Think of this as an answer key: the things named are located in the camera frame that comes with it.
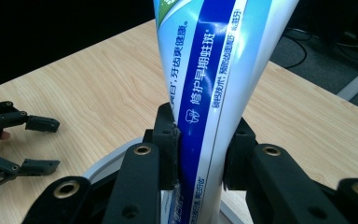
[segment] toothpaste tube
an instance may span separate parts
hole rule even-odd
[[[228,144],[297,0],[154,0],[181,131],[179,185],[161,223],[217,223]]]

